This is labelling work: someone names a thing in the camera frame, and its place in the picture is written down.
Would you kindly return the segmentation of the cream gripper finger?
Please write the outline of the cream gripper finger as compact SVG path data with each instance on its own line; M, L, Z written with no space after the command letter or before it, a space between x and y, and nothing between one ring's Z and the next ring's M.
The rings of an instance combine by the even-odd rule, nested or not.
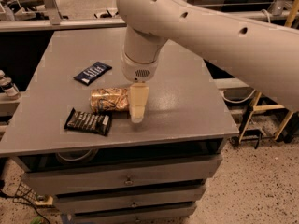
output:
M146 83L134 83L129 88L129 112L132 123L140 123L144 118L150 88Z

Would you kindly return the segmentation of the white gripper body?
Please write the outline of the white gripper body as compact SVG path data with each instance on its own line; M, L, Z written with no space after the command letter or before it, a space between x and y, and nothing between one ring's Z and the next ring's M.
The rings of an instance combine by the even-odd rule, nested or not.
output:
M124 76L132 82L147 82L151 80L158 66L158 59L141 52L121 54L121 70Z

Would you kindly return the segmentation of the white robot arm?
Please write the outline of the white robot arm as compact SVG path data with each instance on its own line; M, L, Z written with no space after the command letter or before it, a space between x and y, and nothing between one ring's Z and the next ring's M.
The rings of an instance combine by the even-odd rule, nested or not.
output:
M299 31L192 6L183 0L117 0L127 24L121 69L132 82L155 73L162 46L172 40L299 111Z

